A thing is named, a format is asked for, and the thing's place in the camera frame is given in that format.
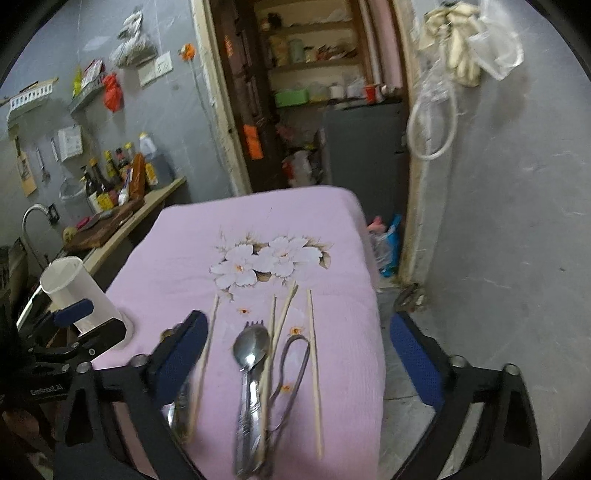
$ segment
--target white bag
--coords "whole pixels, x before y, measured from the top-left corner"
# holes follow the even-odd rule
[[[156,57],[158,51],[150,38],[142,33],[141,10],[132,13],[123,22],[123,28],[117,38],[127,38],[109,56],[110,60],[119,68],[137,67]]]
[[[496,0],[481,0],[479,32],[466,42],[472,59],[496,80],[503,80],[523,62],[523,46],[511,17]]]

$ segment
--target gray cabinet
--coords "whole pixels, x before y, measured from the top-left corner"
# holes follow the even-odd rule
[[[387,225],[396,213],[406,216],[409,157],[402,141],[405,128],[401,103],[324,113],[325,183],[354,192],[368,223],[376,215]]]

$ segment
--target wooden door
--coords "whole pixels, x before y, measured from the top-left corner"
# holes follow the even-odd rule
[[[212,1],[216,38],[253,192],[287,188],[274,98],[255,11],[248,0]]]

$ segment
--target red cup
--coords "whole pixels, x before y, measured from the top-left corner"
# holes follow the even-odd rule
[[[366,85],[365,86],[365,98],[367,99],[368,103],[375,103],[375,85]]]

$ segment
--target green basket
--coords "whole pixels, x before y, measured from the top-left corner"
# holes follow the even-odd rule
[[[308,90],[302,88],[300,90],[287,90],[275,94],[275,104],[277,108],[283,106],[303,105],[308,103]]]

